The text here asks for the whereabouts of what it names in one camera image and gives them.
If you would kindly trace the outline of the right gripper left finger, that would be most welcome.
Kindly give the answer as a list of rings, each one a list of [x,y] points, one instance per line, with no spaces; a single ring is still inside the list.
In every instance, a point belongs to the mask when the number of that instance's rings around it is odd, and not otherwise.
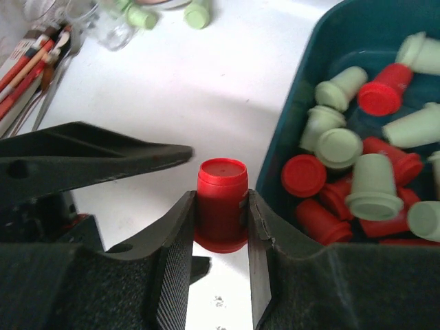
[[[1,245],[2,329],[183,329],[195,193],[107,252]]]

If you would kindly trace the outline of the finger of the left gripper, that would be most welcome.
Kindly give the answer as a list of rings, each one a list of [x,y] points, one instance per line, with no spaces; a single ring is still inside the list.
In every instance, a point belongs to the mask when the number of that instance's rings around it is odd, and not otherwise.
[[[70,122],[1,141],[1,202],[93,186],[185,164],[191,146],[160,144]]]

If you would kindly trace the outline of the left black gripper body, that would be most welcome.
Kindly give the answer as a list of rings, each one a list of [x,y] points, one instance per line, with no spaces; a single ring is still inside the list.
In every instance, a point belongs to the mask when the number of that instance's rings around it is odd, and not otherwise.
[[[102,252],[96,218],[79,213],[71,192],[33,198],[1,211],[2,243],[81,243]]]

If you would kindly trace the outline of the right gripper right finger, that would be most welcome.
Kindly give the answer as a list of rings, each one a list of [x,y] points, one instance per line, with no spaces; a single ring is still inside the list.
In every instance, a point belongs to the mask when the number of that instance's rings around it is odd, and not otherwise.
[[[438,329],[439,248],[323,246],[248,199],[255,329]]]

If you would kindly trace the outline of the red capsule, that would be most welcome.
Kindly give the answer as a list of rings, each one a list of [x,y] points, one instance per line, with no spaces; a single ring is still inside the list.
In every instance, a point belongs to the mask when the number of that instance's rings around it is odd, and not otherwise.
[[[215,253],[240,250],[248,239],[246,165],[229,158],[204,161],[198,172],[196,198],[195,241]]]
[[[387,65],[376,77],[364,84],[358,94],[359,107],[369,115],[382,117],[391,115],[402,105],[413,71],[401,63]]]
[[[291,195],[307,198],[319,193],[327,180],[327,170],[313,155],[297,155],[289,159],[281,171],[283,188]]]

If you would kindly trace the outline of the teal plastic storage basket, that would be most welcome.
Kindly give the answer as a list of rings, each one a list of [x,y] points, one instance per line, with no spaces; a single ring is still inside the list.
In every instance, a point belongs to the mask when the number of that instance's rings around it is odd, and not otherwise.
[[[348,174],[332,174],[319,193],[295,197],[282,184],[282,169],[301,155],[300,134],[314,105],[312,89],[322,79],[359,65],[370,76],[391,63],[397,45],[412,32],[439,35],[438,1],[343,1],[317,22],[270,143],[256,189],[271,209],[305,236],[323,244],[372,243],[427,246],[429,241],[398,223],[364,224],[342,217]]]

